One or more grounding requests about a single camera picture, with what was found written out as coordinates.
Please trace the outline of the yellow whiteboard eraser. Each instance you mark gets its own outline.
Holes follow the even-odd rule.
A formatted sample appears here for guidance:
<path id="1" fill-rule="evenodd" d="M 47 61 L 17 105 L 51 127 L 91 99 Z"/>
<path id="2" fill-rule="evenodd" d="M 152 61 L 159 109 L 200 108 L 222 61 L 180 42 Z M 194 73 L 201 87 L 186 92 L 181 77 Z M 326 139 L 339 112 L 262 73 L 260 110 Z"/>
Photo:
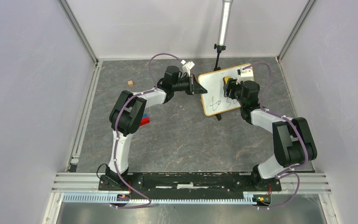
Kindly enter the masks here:
<path id="1" fill-rule="evenodd" d="M 224 78 L 223 78 L 223 82 L 224 82 L 224 84 L 229 83 L 229 82 L 230 82 L 230 80 L 232 80 L 232 77 L 230 77 L 230 76 L 226 76 L 226 77 L 224 77 Z"/>

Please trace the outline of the yellow framed whiteboard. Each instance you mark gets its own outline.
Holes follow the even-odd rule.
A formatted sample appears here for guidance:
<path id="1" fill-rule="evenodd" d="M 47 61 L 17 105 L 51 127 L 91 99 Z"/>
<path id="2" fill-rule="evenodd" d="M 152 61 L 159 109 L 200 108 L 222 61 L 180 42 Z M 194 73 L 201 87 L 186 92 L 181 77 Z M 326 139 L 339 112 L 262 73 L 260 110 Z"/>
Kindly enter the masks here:
<path id="1" fill-rule="evenodd" d="M 213 116 L 240 107 L 240 104 L 236 99 L 224 97 L 223 78 L 226 76 L 230 76 L 233 79 L 238 79 L 237 83 L 239 83 L 240 81 L 254 81 L 254 77 L 240 78 L 237 74 L 237 70 L 240 67 L 249 68 L 250 65 L 250 63 L 246 63 L 226 69 L 221 69 L 216 72 L 199 75 L 198 83 L 208 91 L 207 94 L 201 94 L 203 110 L 206 116 Z"/>

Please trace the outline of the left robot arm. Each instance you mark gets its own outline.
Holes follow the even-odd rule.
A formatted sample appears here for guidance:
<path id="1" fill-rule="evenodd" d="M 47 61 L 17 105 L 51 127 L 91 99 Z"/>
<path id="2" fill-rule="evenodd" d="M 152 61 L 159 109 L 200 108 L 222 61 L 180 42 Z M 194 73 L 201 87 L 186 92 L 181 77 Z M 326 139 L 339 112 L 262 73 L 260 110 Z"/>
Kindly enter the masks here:
<path id="1" fill-rule="evenodd" d="M 193 66 L 192 61 L 186 62 L 182 69 L 168 66 L 164 77 L 152 89 L 141 92 L 124 90 L 120 93 L 109 116 L 114 143 L 111 160 L 105 170 L 111 186 L 116 190 L 123 190 L 128 184 L 126 175 L 131 139 L 141 126 L 145 109 L 167 103 L 178 91 L 184 91 L 187 95 L 207 93 L 191 73 Z"/>

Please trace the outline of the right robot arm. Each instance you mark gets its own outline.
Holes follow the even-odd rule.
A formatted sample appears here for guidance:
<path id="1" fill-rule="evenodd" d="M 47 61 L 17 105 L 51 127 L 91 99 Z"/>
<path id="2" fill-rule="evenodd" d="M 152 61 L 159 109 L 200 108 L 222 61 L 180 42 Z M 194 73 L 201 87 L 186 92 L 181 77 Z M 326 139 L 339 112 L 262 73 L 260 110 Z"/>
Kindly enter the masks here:
<path id="1" fill-rule="evenodd" d="M 271 112 L 259 103 L 260 86 L 254 81 L 223 79 L 224 96 L 240 105 L 241 117 L 247 123 L 272 133 L 274 154 L 254 166 L 250 183 L 255 190 L 263 190 L 269 181 L 279 179 L 288 171 L 305 166 L 317 158 L 317 149 L 305 118 L 290 118 Z"/>

